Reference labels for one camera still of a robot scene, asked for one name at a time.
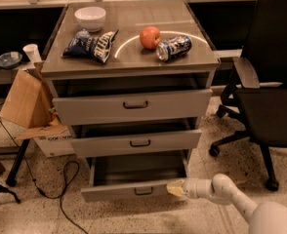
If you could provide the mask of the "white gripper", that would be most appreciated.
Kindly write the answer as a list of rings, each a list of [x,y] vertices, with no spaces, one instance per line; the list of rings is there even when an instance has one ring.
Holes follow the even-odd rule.
[[[185,195],[190,199],[208,198],[213,193],[210,179],[181,178],[169,182],[167,187],[170,194],[177,197]]]

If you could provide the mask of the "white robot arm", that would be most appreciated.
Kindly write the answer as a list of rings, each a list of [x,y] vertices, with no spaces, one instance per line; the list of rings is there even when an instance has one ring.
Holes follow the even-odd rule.
[[[212,179],[178,179],[167,184],[167,191],[177,197],[232,204],[248,223],[249,234],[287,234],[287,207],[276,202],[257,204],[227,175],[217,174]]]

